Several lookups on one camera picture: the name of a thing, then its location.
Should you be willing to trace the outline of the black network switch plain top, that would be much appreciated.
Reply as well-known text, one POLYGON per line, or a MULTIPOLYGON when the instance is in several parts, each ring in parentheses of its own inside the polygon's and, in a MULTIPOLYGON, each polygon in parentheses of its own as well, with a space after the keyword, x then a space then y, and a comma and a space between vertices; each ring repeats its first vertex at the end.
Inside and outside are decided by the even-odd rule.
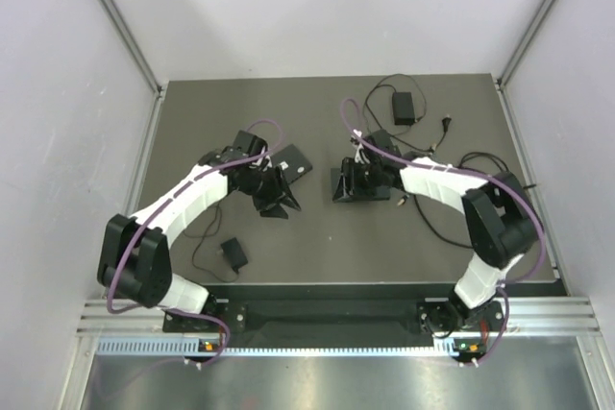
MULTIPOLYGON (((334 189, 336 187, 337 184, 337 180, 338 180, 338 176, 339 176, 339 171, 340 168, 332 168, 331 169, 331 186, 332 186, 332 201, 333 201, 333 192, 334 189)), ((354 176, 355 182, 354 182, 354 190, 355 190, 355 197, 356 200, 354 202, 351 203, 359 203, 362 201, 359 201, 357 199, 357 196, 364 191, 365 189, 370 189, 370 188, 376 188, 378 186, 369 186, 368 184, 366 184, 364 181, 362 180, 358 180, 355 176, 354 176)))

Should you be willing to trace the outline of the black switch with white label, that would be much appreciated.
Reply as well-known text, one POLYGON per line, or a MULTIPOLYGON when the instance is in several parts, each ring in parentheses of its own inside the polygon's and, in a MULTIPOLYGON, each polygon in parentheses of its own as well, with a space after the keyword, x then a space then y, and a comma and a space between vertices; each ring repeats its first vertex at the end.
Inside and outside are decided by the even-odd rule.
POLYGON ((292 184, 312 171, 313 165, 295 145, 289 144, 271 156, 278 184, 292 184))

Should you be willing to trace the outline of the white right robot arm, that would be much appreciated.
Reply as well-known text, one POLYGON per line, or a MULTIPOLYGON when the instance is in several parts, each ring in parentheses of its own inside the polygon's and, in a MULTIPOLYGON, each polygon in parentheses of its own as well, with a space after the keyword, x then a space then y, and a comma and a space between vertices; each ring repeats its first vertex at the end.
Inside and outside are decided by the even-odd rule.
POLYGON ((510 269, 544 231, 518 179, 509 172, 489 176, 414 154, 402 156, 382 131, 354 130, 355 154, 345 157, 333 194, 336 201, 372 197, 380 188, 423 196, 459 212, 473 251, 447 301, 451 328, 478 323, 510 269))

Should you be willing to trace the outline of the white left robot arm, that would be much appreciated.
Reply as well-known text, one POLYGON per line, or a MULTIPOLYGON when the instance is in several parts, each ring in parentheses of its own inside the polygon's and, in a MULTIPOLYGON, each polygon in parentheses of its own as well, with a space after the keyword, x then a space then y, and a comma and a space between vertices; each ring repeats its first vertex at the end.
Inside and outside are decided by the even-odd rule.
POLYGON ((182 311, 195 328, 212 327, 218 308, 208 289, 173 272, 170 250, 194 220, 235 191, 251 197, 262 217, 285 219, 288 210, 299 209, 270 153, 263 138, 240 131, 231 145, 206 153, 152 204, 110 218, 96 276, 108 295, 146 308, 182 311))

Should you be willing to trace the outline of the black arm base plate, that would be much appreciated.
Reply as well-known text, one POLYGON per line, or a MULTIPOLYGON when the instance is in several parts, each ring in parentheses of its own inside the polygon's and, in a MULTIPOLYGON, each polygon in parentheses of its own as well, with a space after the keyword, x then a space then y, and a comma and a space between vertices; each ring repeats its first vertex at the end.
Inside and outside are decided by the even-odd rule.
POLYGON ((252 300, 209 302, 231 347, 413 347, 452 329, 443 301, 252 300))

